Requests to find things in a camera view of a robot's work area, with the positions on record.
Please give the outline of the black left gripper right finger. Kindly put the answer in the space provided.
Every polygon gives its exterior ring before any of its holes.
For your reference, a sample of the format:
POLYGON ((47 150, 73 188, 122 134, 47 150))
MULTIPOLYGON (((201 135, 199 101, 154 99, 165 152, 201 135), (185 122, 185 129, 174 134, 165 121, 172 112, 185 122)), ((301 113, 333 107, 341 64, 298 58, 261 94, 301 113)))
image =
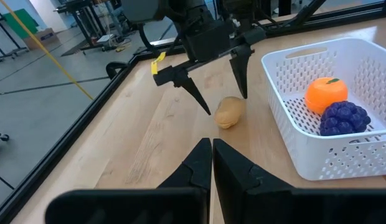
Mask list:
POLYGON ((213 149, 225 223, 386 224, 386 189, 300 189, 221 139, 213 149))

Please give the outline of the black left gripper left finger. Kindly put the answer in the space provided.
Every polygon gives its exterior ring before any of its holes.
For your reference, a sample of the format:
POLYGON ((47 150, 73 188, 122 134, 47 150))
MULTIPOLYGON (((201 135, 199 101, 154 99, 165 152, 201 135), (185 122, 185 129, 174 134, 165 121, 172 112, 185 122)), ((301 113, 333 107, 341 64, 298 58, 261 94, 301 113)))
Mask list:
POLYGON ((79 189, 59 195, 45 211, 50 224, 209 222, 212 145, 201 139, 155 189, 79 189))

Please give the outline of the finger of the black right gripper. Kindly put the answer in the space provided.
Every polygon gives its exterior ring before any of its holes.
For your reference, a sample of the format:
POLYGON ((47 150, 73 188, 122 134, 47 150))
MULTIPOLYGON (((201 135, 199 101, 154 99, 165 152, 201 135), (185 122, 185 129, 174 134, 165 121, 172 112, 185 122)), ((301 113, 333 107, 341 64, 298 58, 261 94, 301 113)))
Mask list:
POLYGON ((192 95, 195 98, 195 100, 198 102, 198 104, 201 105, 204 111, 208 115, 211 115, 210 109, 206 101, 204 100, 203 96, 201 95, 199 89, 195 85, 192 78, 188 76, 181 76, 181 77, 177 77, 173 82, 175 87, 177 88, 183 87, 190 95, 192 95))
POLYGON ((239 45, 230 53, 232 56, 230 59, 230 65, 240 93, 244 99, 247 99, 248 97, 247 67, 249 58, 251 57, 252 53, 253 50, 249 45, 239 45))

